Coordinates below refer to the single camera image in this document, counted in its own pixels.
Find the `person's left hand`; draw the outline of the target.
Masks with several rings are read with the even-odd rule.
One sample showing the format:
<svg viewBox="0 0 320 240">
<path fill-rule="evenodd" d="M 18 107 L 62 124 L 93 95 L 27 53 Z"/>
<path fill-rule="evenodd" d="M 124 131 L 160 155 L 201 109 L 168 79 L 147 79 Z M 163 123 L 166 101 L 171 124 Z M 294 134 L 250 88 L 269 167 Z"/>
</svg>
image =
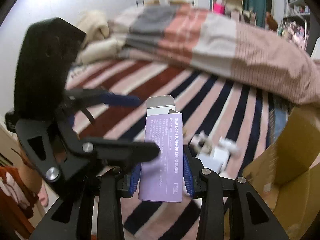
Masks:
<svg viewBox="0 0 320 240">
<path fill-rule="evenodd" d="M 47 206 L 49 196 L 42 177 L 34 169 L 32 163 L 29 161 L 26 153 L 22 149 L 22 146 L 20 146 L 19 155 L 22 159 L 22 164 L 18 168 L 18 174 L 21 181 L 32 193 L 40 195 L 40 202 L 43 206 Z"/>
</svg>

